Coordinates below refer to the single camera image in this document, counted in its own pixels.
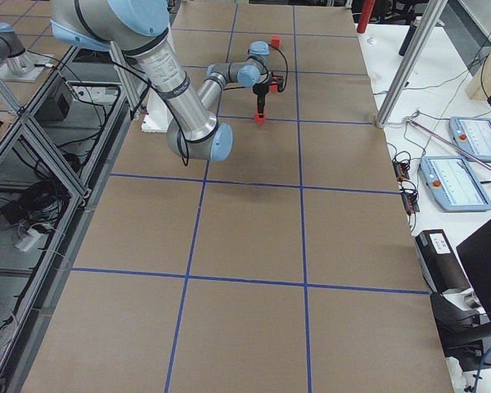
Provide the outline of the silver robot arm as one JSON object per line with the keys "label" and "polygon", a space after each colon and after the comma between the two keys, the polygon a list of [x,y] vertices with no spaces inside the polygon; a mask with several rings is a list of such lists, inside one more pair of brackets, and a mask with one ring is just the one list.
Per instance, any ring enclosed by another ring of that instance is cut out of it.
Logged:
{"label": "silver robot arm", "polygon": [[211,65],[195,90],[168,41],[166,1],[55,1],[51,23],[54,36],[63,42],[102,52],[116,43],[136,60],[173,116],[167,141],[184,161],[226,160],[232,151],[232,128],[219,122],[210,106],[227,84],[252,88],[268,77],[269,46],[255,41],[245,61]]}
{"label": "silver robot arm", "polygon": [[5,81],[34,82],[43,70],[52,68],[51,58],[29,52],[15,30],[0,22],[0,78]]}

